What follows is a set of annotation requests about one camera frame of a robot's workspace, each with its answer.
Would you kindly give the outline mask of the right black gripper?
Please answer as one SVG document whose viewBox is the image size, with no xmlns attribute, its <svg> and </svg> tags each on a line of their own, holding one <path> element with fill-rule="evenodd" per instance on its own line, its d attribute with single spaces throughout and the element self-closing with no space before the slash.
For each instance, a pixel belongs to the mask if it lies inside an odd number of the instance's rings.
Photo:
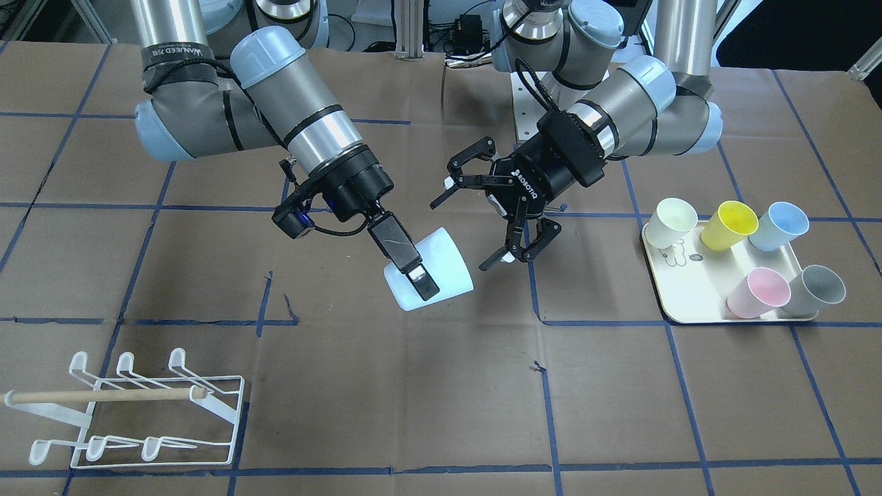
<svg viewBox="0 0 882 496">
<path fill-rule="evenodd" d="M 318 228 L 307 216 L 312 198 L 321 194 L 327 206 L 341 222 L 356 214 L 365 216 L 369 235 L 385 258 L 402 274 L 422 301 L 438 295 L 439 286 L 423 264 L 409 232 L 391 211 L 379 204 L 393 189 L 389 178 L 375 155 L 344 155 L 316 170 L 295 191 L 275 207 L 273 222 L 290 238 L 302 238 L 312 230 L 333 236 L 352 236 L 362 228 L 337 232 Z"/>
</svg>

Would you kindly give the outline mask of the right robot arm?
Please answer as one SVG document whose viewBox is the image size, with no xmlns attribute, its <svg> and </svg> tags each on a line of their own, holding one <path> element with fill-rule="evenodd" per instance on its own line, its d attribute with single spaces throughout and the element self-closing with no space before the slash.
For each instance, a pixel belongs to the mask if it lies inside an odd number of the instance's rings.
<svg viewBox="0 0 882 496">
<path fill-rule="evenodd" d="M 196 1 L 134 1 L 150 98 L 135 109 L 136 131 L 159 161 L 184 161 L 280 145 L 295 186 L 273 221 L 290 238 L 317 229 L 321 196 L 341 222 L 363 229 L 422 300 L 438 295 L 409 233 L 381 198 L 393 181 L 318 74 L 305 49 L 277 25 L 248 34 L 229 65 L 215 59 Z"/>
</svg>

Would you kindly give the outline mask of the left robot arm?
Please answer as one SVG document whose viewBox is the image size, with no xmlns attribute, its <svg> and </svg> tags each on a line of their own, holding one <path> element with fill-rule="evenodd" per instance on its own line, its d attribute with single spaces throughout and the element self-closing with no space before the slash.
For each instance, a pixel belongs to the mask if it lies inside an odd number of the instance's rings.
<svg viewBox="0 0 882 496">
<path fill-rule="evenodd" d="M 519 76 L 543 114 L 537 132 L 507 157 L 486 137 L 453 155 L 436 208 L 459 189 L 479 189 L 506 220 L 499 261 L 531 262 L 560 233 L 545 209 L 607 160 L 702 153 L 724 120 L 709 100 L 715 1 L 661 1 L 652 54 L 608 70 L 624 20 L 604 1 L 505 1 L 494 13 L 495 68 Z"/>
</svg>

